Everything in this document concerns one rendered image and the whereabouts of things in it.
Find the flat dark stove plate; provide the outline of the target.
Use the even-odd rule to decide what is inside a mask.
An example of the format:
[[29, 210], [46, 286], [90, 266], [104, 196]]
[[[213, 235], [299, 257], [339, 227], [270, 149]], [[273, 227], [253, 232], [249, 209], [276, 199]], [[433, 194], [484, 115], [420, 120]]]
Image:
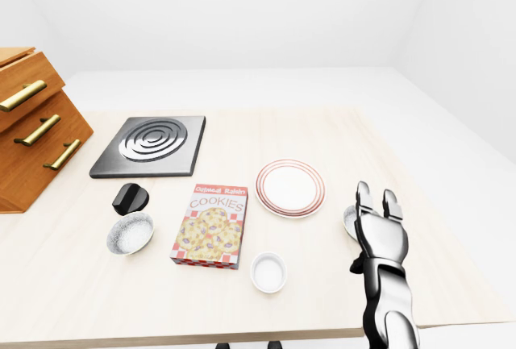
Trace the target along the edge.
[[204, 116], [130, 117], [90, 169], [89, 176], [191, 176], [205, 125]]

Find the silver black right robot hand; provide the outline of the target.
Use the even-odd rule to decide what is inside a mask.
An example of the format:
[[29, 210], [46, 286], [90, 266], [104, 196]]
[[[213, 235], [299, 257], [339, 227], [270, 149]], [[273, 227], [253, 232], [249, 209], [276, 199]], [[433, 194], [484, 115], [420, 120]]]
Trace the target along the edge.
[[382, 201], [384, 215], [373, 210], [368, 184], [360, 181], [356, 191], [356, 236], [362, 252], [352, 263], [350, 271], [364, 272], [366, 259], [388, 260], [387, 265], [405, 275], [402, 267], [408, 253], [408, 235], [402, 225], [402, 208], [393, 191], [386, 189]]

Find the small white ramekin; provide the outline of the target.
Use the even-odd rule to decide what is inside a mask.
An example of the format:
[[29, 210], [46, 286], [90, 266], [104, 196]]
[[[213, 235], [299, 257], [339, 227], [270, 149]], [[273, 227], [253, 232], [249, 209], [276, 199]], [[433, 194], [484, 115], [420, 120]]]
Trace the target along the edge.
[[252, 262], [251, 279], [263, 293], [280, 291], [287, 280], [287, 268], [283, 259], [273, 252], [262, 252]]

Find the round black knob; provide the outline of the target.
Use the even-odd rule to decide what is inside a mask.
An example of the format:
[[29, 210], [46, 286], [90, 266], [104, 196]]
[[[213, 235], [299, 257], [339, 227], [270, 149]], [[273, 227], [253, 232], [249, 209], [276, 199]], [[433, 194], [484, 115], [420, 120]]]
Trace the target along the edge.
[[141, 211], [148, 202], [149, 194], [146, 189], [136, 183], [127, 183], [119, 190], [112, 206], [118, 214], [124, 216]]

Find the white plate with red rings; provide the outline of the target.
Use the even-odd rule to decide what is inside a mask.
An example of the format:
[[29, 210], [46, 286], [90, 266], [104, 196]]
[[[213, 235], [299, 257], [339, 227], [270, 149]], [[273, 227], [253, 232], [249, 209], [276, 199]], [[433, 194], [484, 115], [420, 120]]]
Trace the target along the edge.
[[266, 164], [256, 176], [255, 192], [267, 210], [286, 218], [303, 218], [315, 213], [327, 195], [320, 173], [294, 159]]

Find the wooden cabinet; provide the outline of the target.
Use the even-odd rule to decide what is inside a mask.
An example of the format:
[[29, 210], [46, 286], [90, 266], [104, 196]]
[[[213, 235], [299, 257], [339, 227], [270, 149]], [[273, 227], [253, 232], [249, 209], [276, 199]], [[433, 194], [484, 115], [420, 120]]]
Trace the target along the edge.
[[22, 213], [93, 130], [47, 57], [0, 48], [0, 214]]

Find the oatmeal raisin cookies box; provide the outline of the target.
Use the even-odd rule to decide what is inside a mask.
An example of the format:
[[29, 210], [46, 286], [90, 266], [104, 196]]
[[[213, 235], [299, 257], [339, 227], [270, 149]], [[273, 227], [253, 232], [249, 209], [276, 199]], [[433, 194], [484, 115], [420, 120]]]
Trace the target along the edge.
[[247, 206], [246, 187], [197, 184], [173, 244], [172, 261], [238, 269]]

